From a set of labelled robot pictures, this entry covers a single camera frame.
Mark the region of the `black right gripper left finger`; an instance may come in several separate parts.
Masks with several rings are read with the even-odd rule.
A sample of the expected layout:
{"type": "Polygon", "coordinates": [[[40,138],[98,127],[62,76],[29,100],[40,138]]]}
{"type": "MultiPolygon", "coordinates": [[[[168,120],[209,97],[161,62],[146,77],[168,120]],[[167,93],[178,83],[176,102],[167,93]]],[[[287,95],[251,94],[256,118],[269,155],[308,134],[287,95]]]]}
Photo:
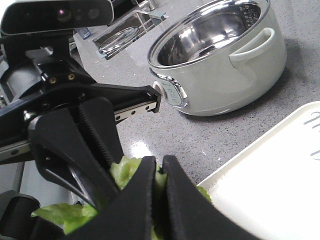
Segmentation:
{"type": "Polygon", "coordinates": [[[64,240],[150,240],[156,158],[145,156],[119,195],[64,240]]]}

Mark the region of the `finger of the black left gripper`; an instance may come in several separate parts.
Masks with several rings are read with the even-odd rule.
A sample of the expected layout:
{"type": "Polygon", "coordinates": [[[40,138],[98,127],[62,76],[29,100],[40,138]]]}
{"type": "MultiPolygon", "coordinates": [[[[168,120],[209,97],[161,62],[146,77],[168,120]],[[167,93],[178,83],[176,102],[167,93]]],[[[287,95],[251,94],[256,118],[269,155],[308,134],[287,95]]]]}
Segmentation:
{"type": "Polygon", "coordinates": [[[37,116],[28,126],[31,150],[39,173],[48,181],[73,192],[96,209],[114,199],[119,188],[112,180],[110,165],[101,165],[80,129],[75,114],[61,108],[37,116]]]}
{"type": "Polygon", "coordinates": [[[123,157],[112,103],[97,97],[79,105],[80,131],[101,165],[118,164],[123,157]]]}

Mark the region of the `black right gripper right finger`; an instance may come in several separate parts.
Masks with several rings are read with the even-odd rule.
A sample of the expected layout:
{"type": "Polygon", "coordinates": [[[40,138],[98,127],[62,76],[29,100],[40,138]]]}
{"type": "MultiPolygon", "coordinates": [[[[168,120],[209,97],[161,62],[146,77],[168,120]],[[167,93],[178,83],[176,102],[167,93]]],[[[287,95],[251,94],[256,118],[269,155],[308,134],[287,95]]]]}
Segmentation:
{"type": "Polygon", "coordinates": [[[189,179],[174,155],[165,155],[166,195],[173,240],[256,240],[217,210],[189,179]]]}

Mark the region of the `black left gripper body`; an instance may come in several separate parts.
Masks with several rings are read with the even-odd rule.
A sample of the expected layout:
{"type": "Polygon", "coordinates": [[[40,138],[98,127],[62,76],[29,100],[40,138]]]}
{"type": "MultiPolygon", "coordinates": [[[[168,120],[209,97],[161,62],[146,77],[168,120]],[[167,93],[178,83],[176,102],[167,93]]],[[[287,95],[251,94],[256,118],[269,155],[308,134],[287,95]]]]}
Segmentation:
{"type": "Polygon", "coordinates": [[[71,56],[34,49],[31,56],[2,51],[0,91],[0,162],[31,160],[30,122],[59,109],[76,114],[80,104],[103,97],[113,105],[116,124],[138,111],[157,113],[161,96],[151,86],[131,87],[96,82],[71,56]]]}

